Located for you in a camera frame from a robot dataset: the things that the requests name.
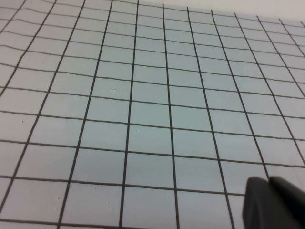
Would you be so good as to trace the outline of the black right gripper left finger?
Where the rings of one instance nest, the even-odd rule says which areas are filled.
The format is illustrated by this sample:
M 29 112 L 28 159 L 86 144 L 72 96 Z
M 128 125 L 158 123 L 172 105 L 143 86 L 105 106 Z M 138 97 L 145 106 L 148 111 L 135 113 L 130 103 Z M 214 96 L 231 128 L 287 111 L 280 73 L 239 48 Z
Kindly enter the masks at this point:
M 269 183 L 259 177 L 247 180 L 243 206 L 246 229 L 278 229 L 283 206 Z

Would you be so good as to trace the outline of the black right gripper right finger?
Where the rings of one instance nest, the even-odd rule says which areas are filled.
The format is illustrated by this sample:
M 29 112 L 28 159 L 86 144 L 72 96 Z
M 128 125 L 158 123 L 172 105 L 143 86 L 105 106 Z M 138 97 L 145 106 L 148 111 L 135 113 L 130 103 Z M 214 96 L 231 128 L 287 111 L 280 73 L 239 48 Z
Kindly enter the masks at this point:
M 279 194 L 294 219 L 305 228 L 305 192 L 281 177 L 270 177 L 270 185 Z

